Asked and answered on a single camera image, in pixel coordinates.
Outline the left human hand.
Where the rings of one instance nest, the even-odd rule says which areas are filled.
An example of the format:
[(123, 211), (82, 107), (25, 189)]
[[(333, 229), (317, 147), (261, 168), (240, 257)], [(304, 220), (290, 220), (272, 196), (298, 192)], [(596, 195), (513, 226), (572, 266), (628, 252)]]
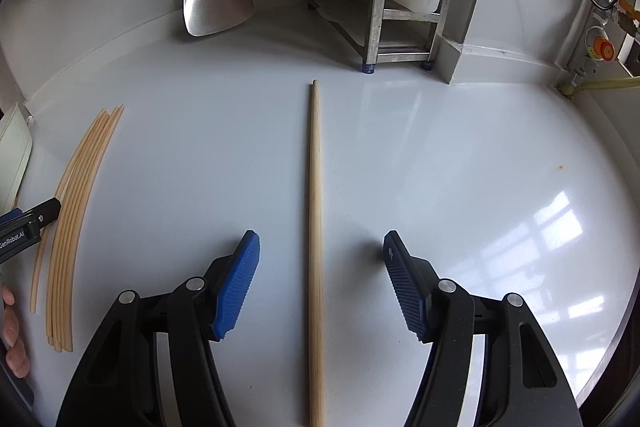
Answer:
[(25, 343), (21, 337), (20, 321), (14, 310), (15, 297), (9, 287), (1, 285), (2, 317), (1, 338), (6, 346), (6, 365), (19, 379), (25, 378), (30, 371), (30, 362)]

